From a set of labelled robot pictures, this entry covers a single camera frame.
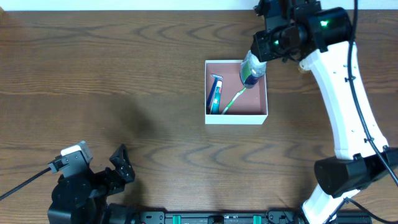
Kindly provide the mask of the clear pump bottle blue liquid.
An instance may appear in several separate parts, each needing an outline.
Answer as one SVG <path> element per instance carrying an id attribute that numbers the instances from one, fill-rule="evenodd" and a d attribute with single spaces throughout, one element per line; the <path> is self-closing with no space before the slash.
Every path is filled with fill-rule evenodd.
<path id="1" fill-rule="evenodd" d="M 266 74 L 267 62 L 259 59 L 249 50 L 241 62 L 239 76 L 245 88 L 253 88 Z"/>

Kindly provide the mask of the green white toothbrush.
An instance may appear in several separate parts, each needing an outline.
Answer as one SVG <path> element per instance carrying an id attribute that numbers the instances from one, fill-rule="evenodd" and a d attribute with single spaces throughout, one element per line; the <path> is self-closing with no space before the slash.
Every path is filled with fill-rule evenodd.
<path id="1" fill-rule="evenodd" d="M 232 98 L 232 100 L 228 103 L 228 105 L 226 106 L 226 108 L 222 111 L 221 114 L 225 114 L 230 107 L 233 105 L 233 103 L 236 101 L 237 98 L 239 98 L 240 95 L 242 95 L 244 92 L 246 91 L 246 87 L 244 87 L 242 90 L 240 90 L 239 92 L 237 92 L 234 97 Z"/>

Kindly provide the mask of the white box with pink interior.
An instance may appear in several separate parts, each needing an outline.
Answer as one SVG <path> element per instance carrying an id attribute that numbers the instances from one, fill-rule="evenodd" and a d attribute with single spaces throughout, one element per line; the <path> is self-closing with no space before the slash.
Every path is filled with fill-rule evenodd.
<path id="1" fill-rule="evenodd" d="M 205 124 L 263 124 L 269 115 L 266 78 L 261 77 L 252 88 L 234 96 L 244 86 L 239 71 L 241 60 L 207 60 L 205 62 L 205 101 L 208 100 L 215 77 L 222 77 L 218 114 L 211 114 L 211 103 L 205 103 Z M 230 101 L 234 103 L 223 114 Z"/>

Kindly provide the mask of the blue disposable razor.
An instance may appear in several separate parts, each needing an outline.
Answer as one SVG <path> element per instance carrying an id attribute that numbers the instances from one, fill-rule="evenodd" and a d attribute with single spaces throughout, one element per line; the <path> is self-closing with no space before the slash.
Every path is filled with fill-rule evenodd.
<path id="1" fill-rule="evenodd" d="M 215 88 L 216 88 L 216 85 L 217 85 L 218 81 L 220 81 L 220 80 L 223 79 L 222 76 L 216 75 L 216 74 L 214 74 L 214 73 L 212 73 L 211 76 L 212 76 L 215 80 L 214 80 L 214 82 L 213 82 L 213 84 L 212 84 L 212 87 L 211 87 L 209 96 L 208 96 L 207 101 L 206 101 L 206 106 L 207 106 L 207 107 L 210 106 L 210 103 L 211 103 L 211 101 L 212 101 L 212 99 L 213 99 L 213 95 L 214 95 Z"/>

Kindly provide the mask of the white teal toothpaste tube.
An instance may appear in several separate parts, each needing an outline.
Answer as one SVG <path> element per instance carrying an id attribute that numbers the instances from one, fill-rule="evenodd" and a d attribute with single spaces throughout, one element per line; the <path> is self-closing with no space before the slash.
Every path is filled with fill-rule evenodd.
<path id="1" fill-rule="evenodd" d="M 223 82 L 221 80 L 218 80 L 216 82 L 216 85 L 215 85 L 215 88 L 213 91 L 212 101 L 211 101 L 210 114 L 219 114 L 222 85 L 223 85 Z"/>

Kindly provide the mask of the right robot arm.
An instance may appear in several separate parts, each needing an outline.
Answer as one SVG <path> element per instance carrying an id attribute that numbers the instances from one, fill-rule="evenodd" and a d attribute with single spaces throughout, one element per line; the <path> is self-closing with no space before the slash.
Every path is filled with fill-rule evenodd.
<path id="1" fill-rule="evenodd" d="M 295 60 L 315 77 L 330 119 L 335 155 L 314 165 L 317 186 L 294 223 L 362 223 L 375 219 L 365 208 L 343 215 L 353 197 L 397 167 L 371 110 L 354 42 L 356 16 L 319 1 L 259 1 L 254 8 L 266 28 L 256 32 L 251 52 L 260 62 Z"/>

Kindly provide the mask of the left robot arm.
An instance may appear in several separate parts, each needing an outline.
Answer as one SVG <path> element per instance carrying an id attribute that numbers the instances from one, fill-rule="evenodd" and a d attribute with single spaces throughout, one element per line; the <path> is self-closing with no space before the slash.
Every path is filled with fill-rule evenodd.
<path id="1" fill-rule="evenodd" d="M 124 191 L 126 184 L 134 182 L 135 172 L 129 161 L 127 148 L 120 145 L 109 161 L 109 167 L 93 172 L 93 156 L 85 141 L 61 150 L 49 168 L 62 175 L 52 191 L 52 204 L 48 210 L 50 223 L 139 223 L 135 208 L 115 203 L 107 198 Z"/>

